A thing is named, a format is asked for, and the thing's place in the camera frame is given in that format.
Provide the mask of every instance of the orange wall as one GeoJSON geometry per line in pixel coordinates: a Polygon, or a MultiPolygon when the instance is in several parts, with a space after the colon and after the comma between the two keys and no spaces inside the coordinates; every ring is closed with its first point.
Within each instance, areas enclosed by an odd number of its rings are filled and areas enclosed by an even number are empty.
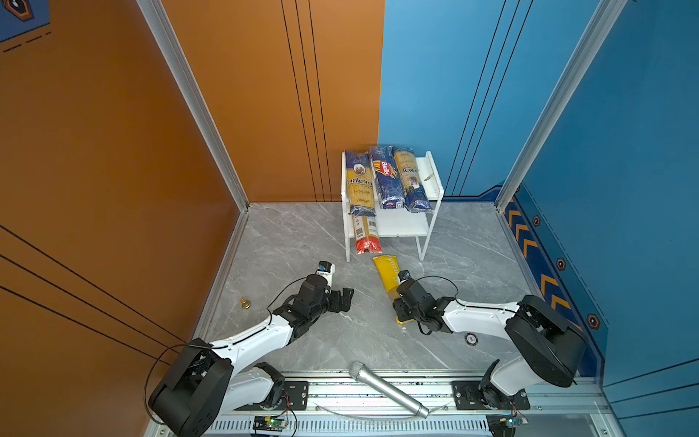
{"type": "Polygon", "coordinates": [[[384,2],[164,3],[250,201],[339,201],[376,144],[384,2]]]}
{"type": "MultiPolygon", "coordinates": [[[[136,2],[51,1],[50,13],[0,43],[0,224],[190,339],[235,203],[136,2]]],[[[180,342],[2,229],[0,254],[180,342]]],[[[5,259],[0,286],[147,354],[164,349],[5,259]]],[[[0,328],[3,435],[143,433],[152,358],[2,289],[0,328]]]]}

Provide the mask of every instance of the spaghetti package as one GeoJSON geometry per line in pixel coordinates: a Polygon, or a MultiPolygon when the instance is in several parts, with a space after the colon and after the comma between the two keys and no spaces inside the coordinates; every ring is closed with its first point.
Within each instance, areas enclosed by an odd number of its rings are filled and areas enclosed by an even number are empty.
{"type": "Polygon", "coordinates": [[[368,153],[345,151],[349,213],[375,217],[374,185],[368,153]]]}
{"type": "Polygon", "coordinates": [[[381,276],[381,281],[384,283],[384,288],[391,302],[399,299],[400,296],[396,291],[401,283],[398,280],[398,272],[401,271],[398,266],[398,258],[395,255],[381,255],[374,257],[374,264],[376,264],[376,269],[379,271],[379,276],[381,276]]]}
{"type": "Polygon", "coordinates": [[[393,148],[390,145],[371,146],[370,154],[374,164],[376,181],[379,184],[381,208],[402,208],[405,204],[405,197],[403,196],[401,180],[398,179],[393,148]]]}
{"type": "Polygon", "coordinates": [[[427,194],[425,194],[420,175],[417,172],[415,153],[409,148],[393,148],[393,151],[405,189],[405,207],[411,213],[431,211],[432,205],[427,200],[427,194]]]}
{"type": "Polygon", "coordinates": [[[356,254],[364,252],[381,253],[378,231],[376,230],[376,219],[355,215],[352,217],[354,225],[354,242],[356,243],[356,254]]]}

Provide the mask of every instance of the aluminum frame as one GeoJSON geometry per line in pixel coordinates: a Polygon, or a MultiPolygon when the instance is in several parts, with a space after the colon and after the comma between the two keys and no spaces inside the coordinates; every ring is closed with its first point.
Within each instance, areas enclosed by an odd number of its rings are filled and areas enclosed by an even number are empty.
{"type": "Polygon", "coordinates": [[[226,150],[221,134],[218,132],[213,116],[206,106],[204,96],[196,83],[194,73],[189,67],[185,52],[180,46],[177,35],[175,35],[175,30],[168,19],[163,3],[160,0],[136,0],[136,3],[138,3],[141,13],[170,67],[170,71],[187,102],[187,106],[189,106],[190,112],[192,112],[192,117],[199,126],[199,131],[209,147],[211,156],[214,158],[231,196],[235,199],[241,212],[247,211],[250,202],[240,183],[236,169],[233,167],[233,162],[226,150]]]}
{"type": "Polygon", "coordinates": [[[507,175],[505,184],[500,190],[495,205],[499,211],[505,210],[507,203],[517,190],[519,184],[529,167],[539,154],[541,147],[549,138],[551,130],[558,122],[563,109],[568,105],[573,92],[577,89],[580,80],[585,76],[592,60],[597,55],[602,43],[607,38],[612,26],[617,21],[621,10],[624,9],[627,0],[601,0],[595,9],[595,13],[587,24],[585,32],[580,37],[575,50],[573,50],[554,91],[551,93],[544,110],[536,121],[534,128],[524,143],[517,160],[507,175]]]}

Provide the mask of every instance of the barilla package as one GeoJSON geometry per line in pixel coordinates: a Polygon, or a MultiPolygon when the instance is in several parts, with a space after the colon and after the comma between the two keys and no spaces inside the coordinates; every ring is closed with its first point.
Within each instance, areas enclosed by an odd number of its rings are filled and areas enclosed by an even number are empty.
{"type": "Polygon", "coordinates": [[[374,184],[369,167],[369,154],[345,151],[347,168],[347,195],[349,213],[352,215],[376,216],[374,184]]]}
{"type": "Polygon", "coordinates": [[[425,189],[422,187],[420,174],[417,171],[415,153],[409,148],[393,148],[401,182],[405,188],[405,207],[411,213],[431,211],[432,205],[427,199],[425,189]]]}
{"type": "Polygon", "coordinates": [[[371,160],[374,164],[376,181],[379,184],[381,208],[402,208],[405,204],[403,185],[398,179],[398,166],[390,145],[371,146],[371,160]]]}
{"type": "Polygon", "coordinates": [[[376,229],[376,217],[355,215],[352,217],[352,224],[354,226],[356,254],[361,255],[364,252],[381,253],[379,233],[376,229]]]}

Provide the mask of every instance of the microphone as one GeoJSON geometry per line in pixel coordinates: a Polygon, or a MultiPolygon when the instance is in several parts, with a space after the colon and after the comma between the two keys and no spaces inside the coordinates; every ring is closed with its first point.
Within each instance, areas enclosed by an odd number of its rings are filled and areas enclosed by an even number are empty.
{"type": "Polygon", "coordinates": [[[429,410],[420,402],[416,401],[414,397],[395,388],[390,382],[386,381],[380,376],[377,376],[375,373],[369,370],[367,366],[364,366],[364,364],[360,363],[359,361],[352,363],[352,366],[349,369],[349,376],[352,376],[357,382],[367,384],[369,387],[385,395],[387,398],[393,399],[398,405],[405,407],[415,415],[423,418],[427,418],[429,415],[429,410]]]}

